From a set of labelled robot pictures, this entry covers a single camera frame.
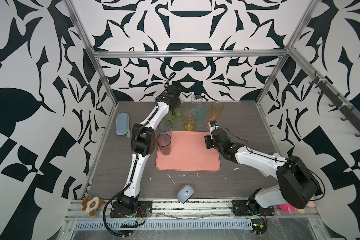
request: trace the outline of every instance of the dark wood grain surface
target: dark wood grain surface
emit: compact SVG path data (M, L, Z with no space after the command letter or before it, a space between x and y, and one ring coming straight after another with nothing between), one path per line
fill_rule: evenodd
M210 107L211 102L203 103ZM112 127L102 151L94 175L90 194L109 199L125 185L132 161L130 138L118 136L115 132L116 116L129 114L130 129L142 122L154 108L155 103L120 102ZM191 115L190 103L186 103L185 116ZM248 147L273 154L275 152L260 114L252 101L227 102L220 117L220 127L227 127L236 136L248 140ZM182 121L173 126L174 131L184 131ZM206 132L205 124L196 125L195 131ZM227 132L232 142L243 142ZM264 177L257 169L225 160L220 155L220 170L217 172L164 171L156 168L157 149L149 157L140 185L141 199L177 198L178 190L185 184L191 185L196 193L192 198L248 197L257 188L277 184L273 177Z

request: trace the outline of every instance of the black and white wallpaper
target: black and white wallpaper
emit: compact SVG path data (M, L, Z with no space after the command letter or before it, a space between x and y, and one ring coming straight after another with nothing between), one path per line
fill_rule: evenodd
M360 111L360 0L323 0L296 47ZM289 58L261 106L281 155L300 157L324 181L315 204L331 235L358 240L360 138L310 81Z
M0 239L48 239L112 103L60 0L0 1Z
M108 58L100 64L118 101L153 101L171 84L180 98L194 94L208 100L256 100L278 57Z
M97 51L282 49L309 0L73 0Z

